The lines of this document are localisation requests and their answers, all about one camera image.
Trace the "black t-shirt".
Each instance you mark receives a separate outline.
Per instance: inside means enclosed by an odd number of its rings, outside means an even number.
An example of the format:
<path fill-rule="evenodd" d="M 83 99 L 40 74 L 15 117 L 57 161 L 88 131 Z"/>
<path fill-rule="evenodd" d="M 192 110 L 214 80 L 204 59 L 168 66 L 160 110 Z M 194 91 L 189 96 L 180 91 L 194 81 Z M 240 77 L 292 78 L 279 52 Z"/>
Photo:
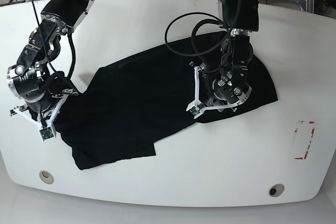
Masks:
<path fill-rule="evenodd" d="M 54 122 L 77 167 L 153 156 L 155 142 L 194 123 L 232 118 L 278 99 L 267 68 L 253 57 L 247 102 L 236 111 L 212 110 L 195 118 L 186 109 L 194 99 L 190 61 L 160 45 L 99 68 L 84 93 L 65 101 Z"/>

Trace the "left table grommet hole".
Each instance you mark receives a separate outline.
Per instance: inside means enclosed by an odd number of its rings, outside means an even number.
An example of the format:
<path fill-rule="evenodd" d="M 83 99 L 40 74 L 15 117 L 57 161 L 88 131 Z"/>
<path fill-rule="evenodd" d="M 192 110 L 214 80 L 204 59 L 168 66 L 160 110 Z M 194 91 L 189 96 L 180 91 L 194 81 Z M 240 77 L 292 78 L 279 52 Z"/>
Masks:
<path fill-rule="evenodd" d="M 45 170 L 39 172 L 39 177 L 45 184 L 51 185 L 54 182 L 52 174 Z"/>

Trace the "right table grommet hole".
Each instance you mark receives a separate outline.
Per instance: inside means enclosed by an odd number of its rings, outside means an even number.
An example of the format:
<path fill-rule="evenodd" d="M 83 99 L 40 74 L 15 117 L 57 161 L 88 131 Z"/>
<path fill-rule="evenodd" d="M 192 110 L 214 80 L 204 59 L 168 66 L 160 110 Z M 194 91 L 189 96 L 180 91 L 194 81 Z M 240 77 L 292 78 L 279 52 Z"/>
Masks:
<path fill-rule="evenodd" d="M 283 184 L 275 184 L 269 189 L 270 197 L 279 197 L 284 192 L 285 186 Z"/>

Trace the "red tape rectangle marking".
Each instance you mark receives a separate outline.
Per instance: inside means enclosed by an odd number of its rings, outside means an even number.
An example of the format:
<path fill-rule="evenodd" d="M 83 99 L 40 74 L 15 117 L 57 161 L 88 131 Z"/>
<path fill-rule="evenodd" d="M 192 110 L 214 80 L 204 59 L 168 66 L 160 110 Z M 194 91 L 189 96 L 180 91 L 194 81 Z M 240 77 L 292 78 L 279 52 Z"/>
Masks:
<path fill-rule="evenodd" d="M 308 156 L 313 139 L 315 121 L 299 121 L 293 136 L 291 155 L 295 160 L 304 160 Z"/>

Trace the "table grommet hole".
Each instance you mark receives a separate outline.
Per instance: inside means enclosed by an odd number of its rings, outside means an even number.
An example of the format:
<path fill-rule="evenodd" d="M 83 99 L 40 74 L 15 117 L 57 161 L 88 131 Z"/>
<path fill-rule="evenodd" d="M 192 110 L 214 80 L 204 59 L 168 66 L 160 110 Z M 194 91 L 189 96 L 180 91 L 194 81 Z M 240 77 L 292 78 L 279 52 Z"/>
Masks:
<path fill-rule="evenodd" d="M 51 185 L 54 182 L 52 174 L 45 170 L 39 172 L 39 177 L 45 184 Z"/>
<path fill-rule="evenodd" d="M 270 197 L 279 197 L 284 192 L 285 186 L 283 184 L 275 184 L 269 189 Z"/>

